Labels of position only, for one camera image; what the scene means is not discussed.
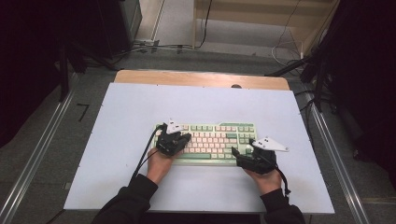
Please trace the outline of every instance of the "forearm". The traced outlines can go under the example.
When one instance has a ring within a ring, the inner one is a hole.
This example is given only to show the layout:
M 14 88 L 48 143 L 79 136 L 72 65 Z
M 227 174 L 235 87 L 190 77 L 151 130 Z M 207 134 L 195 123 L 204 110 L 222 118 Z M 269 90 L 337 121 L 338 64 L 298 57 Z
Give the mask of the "forearm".
M 149 200 L 158 186 L 143 175 L 138 175 L 130 186 L 120 189 L 94 218 L 92 224 L 137 223 L 149 210 Z
M 261 196 L 262 202 L 267 209 L 264 216 L 268 224 L 272 223 L 305 223 L 304 216 L 300 209 L 294 205 L 289 205 L 283 196 L 282 189 L 276 189 Z

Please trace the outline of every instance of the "white board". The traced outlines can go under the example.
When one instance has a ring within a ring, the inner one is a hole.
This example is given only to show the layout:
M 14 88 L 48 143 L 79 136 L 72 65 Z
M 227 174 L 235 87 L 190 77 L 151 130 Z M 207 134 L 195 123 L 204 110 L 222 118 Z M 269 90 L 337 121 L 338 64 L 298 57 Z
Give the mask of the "white board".
M 157 123 L 251 122 L 290 152 L 277 152 L 290 203 L 303 213 L 334 213 L 291 91 L 111 83 L 64 209 L 100 209 L 126 186 Z M 140 173 L 145 174 L 145 164 Z M 253 180 L 240 167 L 174 165 L 151 211 L 260 213 Z

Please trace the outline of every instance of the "mechanical keyboard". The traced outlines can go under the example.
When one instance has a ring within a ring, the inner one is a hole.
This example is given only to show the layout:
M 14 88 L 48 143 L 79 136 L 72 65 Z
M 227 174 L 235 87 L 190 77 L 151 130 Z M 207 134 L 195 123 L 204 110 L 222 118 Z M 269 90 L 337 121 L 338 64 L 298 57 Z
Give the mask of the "mechanical keyboard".
M 179 125 L 183 127 L 182 134 L 191 134 L 191 140 L 174 164 L 236 165 L 231 147 L 237 148 L 242 155 L 249 155 L 253 147 L 248 144 L 248 139 L 257 139 L 256 128 L 252 123 Z M 154 147 L 160 134 L 161 130 L 155 134 Z

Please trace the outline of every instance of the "wooden edge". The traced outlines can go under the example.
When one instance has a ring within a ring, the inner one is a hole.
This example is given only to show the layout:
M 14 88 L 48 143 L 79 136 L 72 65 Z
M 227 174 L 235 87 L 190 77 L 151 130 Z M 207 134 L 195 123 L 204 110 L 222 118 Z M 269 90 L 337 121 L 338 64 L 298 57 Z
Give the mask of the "wooden edge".
M 288 81 L 283 77 L 239 76 L 204 72 L 121 70 L 117 73 L 114 82 L 226 88 L 231 88 L 232 85 L 239 85 L 243 89 L 290 90 Z

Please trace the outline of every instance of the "black long-sleeve shirt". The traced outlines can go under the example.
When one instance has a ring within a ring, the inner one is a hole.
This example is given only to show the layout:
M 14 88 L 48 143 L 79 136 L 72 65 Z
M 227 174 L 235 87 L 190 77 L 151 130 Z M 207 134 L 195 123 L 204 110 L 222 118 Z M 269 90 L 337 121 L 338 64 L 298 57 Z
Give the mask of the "black long-sleeve shirt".
M 140 217 L 149 210 L 149 200 L 157 188 L 151 180 L 138 175 L 128 187 L 121 188 L 119 194 L 99 211 L 92 224 L 138 223 Z M 289 205 L 282 189 L 264 194 L 261 199 L 267 209 L 264 218 L 268 224 L 305 223 L 300 209 Z

